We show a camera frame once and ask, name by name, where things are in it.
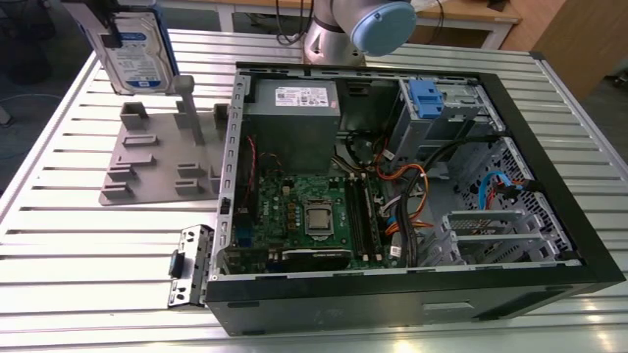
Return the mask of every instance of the aluminum work table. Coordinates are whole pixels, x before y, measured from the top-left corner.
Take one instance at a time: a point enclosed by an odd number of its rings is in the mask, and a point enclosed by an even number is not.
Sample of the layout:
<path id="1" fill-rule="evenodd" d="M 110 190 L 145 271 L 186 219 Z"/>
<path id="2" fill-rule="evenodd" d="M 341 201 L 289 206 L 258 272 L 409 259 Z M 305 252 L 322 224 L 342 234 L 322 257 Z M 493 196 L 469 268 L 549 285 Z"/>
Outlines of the aluminum work table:
<path id="1" fill-rule="evenodd" d="M 172 30 L 196 106 L 229 103 L 234 61 L 301 62 L 268 35 Z M 493 72 L 532 126 L 618 267 L 628 271 L 628 168 L 552 69 L 526 53 L 408 45 L 368 65 Z M 0 350 L 146 352 L 618 352 L 628 284 L 512 320 L 230 338 L 208 310 L 170 312 L 178 231 L 213 225 L 216 202 L 101 207 L 122 101 L 92 55 L 0 201 Z"/>

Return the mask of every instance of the white table leg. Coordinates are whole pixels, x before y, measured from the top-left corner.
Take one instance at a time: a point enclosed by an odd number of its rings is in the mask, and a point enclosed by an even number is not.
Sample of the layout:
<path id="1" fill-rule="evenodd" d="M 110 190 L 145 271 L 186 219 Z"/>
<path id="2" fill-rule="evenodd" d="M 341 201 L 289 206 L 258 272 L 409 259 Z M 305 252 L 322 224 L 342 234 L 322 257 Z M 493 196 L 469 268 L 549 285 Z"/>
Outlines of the white table leg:
<path id="1" fill-rule="evenodd" d="M 233 6 L 217 5 L 217 20 L 220 21 L 220 30 L 222 32 L 233 31 Z"/>
<path id="2" fill-rule="evenodd" d="M 512 24 L 494 24 L 493 30 L 486 35 L 486 39 L 481 44 L 482 49 L 498 49 L 501 43 L 506 39 L 508 32 L 510 31 Z"/>

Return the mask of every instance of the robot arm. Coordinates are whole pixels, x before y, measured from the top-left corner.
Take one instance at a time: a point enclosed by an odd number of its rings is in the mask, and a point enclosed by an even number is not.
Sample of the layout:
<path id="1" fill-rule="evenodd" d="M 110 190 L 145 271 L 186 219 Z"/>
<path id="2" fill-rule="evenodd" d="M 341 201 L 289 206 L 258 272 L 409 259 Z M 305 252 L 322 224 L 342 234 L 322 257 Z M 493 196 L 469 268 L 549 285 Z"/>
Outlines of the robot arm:
<path id="1" fill-rule="evenodd" d="M 304 43 L 313 64 L 360 65 L 397 49 L 416 26 L 409 0 L 316 0 Z"/>

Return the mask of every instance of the open computer tower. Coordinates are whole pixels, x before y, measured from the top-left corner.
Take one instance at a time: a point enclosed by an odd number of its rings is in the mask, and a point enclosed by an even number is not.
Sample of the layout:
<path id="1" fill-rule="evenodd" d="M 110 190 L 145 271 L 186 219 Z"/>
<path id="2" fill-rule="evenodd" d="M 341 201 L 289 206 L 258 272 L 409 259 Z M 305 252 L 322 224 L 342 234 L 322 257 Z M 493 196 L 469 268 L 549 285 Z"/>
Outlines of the open computer tower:
<path id="1" fill-rule="evenodd" d="M 497 75 L 465 72 L 238 63 L 216 229 L 177 256 L 169 305 L 230 335 L 512 318 L 624 280 Z"/>

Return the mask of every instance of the metal bracket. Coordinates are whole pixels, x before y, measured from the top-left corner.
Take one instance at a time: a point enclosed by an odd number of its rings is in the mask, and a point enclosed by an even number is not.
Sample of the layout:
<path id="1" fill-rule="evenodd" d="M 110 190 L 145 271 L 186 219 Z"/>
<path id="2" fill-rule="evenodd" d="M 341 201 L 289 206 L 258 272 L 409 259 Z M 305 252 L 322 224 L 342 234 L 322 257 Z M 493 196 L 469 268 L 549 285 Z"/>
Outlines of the metal bracket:
<path id="1" fill-rule="evenodd" d="M 180 232 L 178 246 L 169 261 L 168 308 L 204 307 L 206 271 L 213 242 L 213 229 L 200 224 Z"/>

